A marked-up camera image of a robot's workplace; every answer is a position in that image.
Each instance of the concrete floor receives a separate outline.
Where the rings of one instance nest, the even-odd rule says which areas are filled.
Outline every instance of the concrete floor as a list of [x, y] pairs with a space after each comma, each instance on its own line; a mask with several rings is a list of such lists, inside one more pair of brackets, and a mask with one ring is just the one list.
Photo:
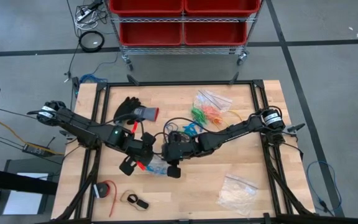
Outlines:
[[[358, 1], [354, 0], [272, 0], [287, 41], [358, 39]], [[70, 0], [74, 7], [80, 0]], [[110, 26], [100, 25], [104, 32]], [[105, 47], [116, 47], [113, 35], [106, 35]], [[0, 52], [24, 50], [74, 49], [76, 37], [67, 5], [59, 0], [0, 0]], [[268, 7], [262, 9], [251, 42], [277, 42], [278, 37]], [[239, 79], [280, 80], [294, 124], [305, 117], [281, 47], [249, 47], [248, 60], [236, 66], [232, 55], [154, 55], [131, 56], [139, 81], [228, 80], [237, 71]], [[342, 208], [346, 217], [358, 218], [358, 44], [289, 47], [301, 87], [316, 125], [327, 161], [335, 168]], [[0, 57], [0, 108], [25, 113], [39, 109], [46, 101], [70, 100], [71, 83], [64, 83], [72, 54]], [[76, 55], [72, 73], [82, 76], [101, 62], [114, 60], [117, 53]], [[118, 55], [114, 65], [98, 70], [99, 78], [125, 82], [129, 73]], [[47, 144], [62, 152], [64, 138], [50, 128], [27, 118], [0, 111], [0, 120], [12, 126], [24, 139]], [[2, 127], [0, 135], [13, 137]], [[310, 133], [299, 133], [299, 148], [305, 152], [304, 166], [316, 160]], [[26, 159], [23, 154], [0, 144], [0, 170], [7, 159]], [[329, 203], [319, 168], [311, 170], [317, 192]], [[48, 219], [32, 217], [32, 222]], [[0, 223], [17, 218], [1, 217]]]

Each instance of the power strip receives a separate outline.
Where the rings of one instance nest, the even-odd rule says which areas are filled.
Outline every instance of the power strip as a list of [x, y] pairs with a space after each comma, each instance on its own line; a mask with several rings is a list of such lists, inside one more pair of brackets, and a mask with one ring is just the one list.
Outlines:
[[77, 22], [81, 22], [83, 19], [85, 19], [85, 17], [87, 17], [88, 15], [90, 15], [94, 10], [91, 9], [87, 9], [83, 15], [78, 16], [77, 17]]

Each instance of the black floor stripe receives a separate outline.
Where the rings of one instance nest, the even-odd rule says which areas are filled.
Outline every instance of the black floor stripe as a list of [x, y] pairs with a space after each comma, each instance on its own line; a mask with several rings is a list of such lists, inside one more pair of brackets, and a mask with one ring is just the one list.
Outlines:
[[311, 40], [311, 41], [286, 41], [287, 46], [326, 46], [326, 45], [352, 45], [358, 44], [356, 40]]
[[[311, 41], [288, 41], [289, 47], [298, 46], [325, 46], [325, 45], [353, 45], [358, 44], [358, 40], [311, 40]], [[280, 42], [249, 42], [248, 47], [281, 47]], [[56, 50], [18, 50], [0, 52], [0, 57], [7, 56], [28, 56], [28, 55], [60, 55], [73, 54], [75, 49], [56, 49]], [[105, 47], [99, 52], [119, 52], [119, 47]]]
[[[323, 147], [322, 147], [321, 142], [320, 142], [320, 138], [318, 136], [316, 125], [314, 124], [313, 118], [311, 116], [309, 105], [307, 103], [305, 94], [303, 93], [302, 85], [300, 83], [298, 74], [297, 74], [297, 72], [295, 70], [295, 65], [294, 65], [293, 60], [291, 58], [291, 54], [290, 54], [290, 51], [288, 49], [287, 43], [285, 42], [285, 38], [284, 38], [283, 32], [281, 30], [281, 25], [280, 25], [280, 23], [278, 21], [277, 14], [276, 14], [275, 9], [273, 7], [272, 1], [271, 0], [266, 0], [266, 2], [267, 2], [267, 6], [268, 6], [268, 9], [269, 9], [270, 15], [271, 15], [272, 20], [273, 20], [274, 28], [275, 28], [275, 30], [277, 32], [278, 39], [280, 40], [281, 48], [283, 50], [284, 57], [285, 57], [285, 60], [287, 62], [287, 65], [288, 65], [288, 69], [290, 71], [290, 75], [291, 75], [293, 84], [295, 86], [296, 93], [298, 95], [298, 99], [299, 99], [299, 102], [300, 102], [300, 105], [301, 105], [301, 108], [302, 108], [303, 115], [305, 116], [305, 120], [306, 120], [306, 123], [307, 123], [308, 128], [309, 128], [311, 141], [313, 143], [314, 150], [316, 151], [317, 160], [327, 162], [326, 156], [325, 156], [324, 151], [323, 151]], [[325, 165], [320, 164], [320, 169], [321, 169], [321, 173], [323, 175], [324, 182], [326, 184], [329, 199], [331, 200], [331, 205], [336, 207], [337, 205], [339, 205], [339, 198], [338, 198], [338, 195], [336, 193], [334, 181], [333, 181], [333, 178], [331, 177], [331, 173], [329, 171], [329, 168], [327, 166], [325, 166]], [[343, 210], [342, 210], [341, 206], [339, 206], [339, 208], [337, 210], [335, 210], [334, 212], [335, 212], [335, 216], [344, 217], [344, 213], [343, 213]]]
[[[119, 47], [105, 47], [99, 52], [119, 52]], [[57, 49], [57, 50], [19, 50], [0, 52], [0, 57], [8, 56], [29, 56], [29, 55], [60, 55], [60, 54], [73, 54], [75, 49]], [[77, 54], [86, 53], [81, 49], [77, 50]]]

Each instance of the red plastic bin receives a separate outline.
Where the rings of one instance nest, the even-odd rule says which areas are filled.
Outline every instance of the red plastic bin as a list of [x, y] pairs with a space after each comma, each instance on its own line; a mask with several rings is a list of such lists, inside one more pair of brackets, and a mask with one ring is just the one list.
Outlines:
[[185, 0], [188, 16], [244, 16], [259, 10], [260, 0]]
[[183, 0], [110, 0], [110, 11], [121, 17], [181, 16]]
[[242, 45], [247, 40], [245, 22], [187, 22], [186, 45]]
[[123, 22], [120, 41], [126, 46], [176, 46], [182, 43], [180, 22]]

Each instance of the red tag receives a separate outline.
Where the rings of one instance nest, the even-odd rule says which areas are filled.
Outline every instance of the red tag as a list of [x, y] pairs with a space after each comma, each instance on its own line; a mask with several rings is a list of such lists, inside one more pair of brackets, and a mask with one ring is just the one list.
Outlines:
[[139, 166], [139, 168], [140, 168], [141, 170], [143, 170], [143, 171], [146, 170], [146, 167], [145, 167], [141, 162], [137, 161], [136, 164]]
[[131, 131], [132, 134], [135, 133], [136, 129], [137, 129], [137, 121], [135, 121], [134, 127], [132, 128], [132, 131]]

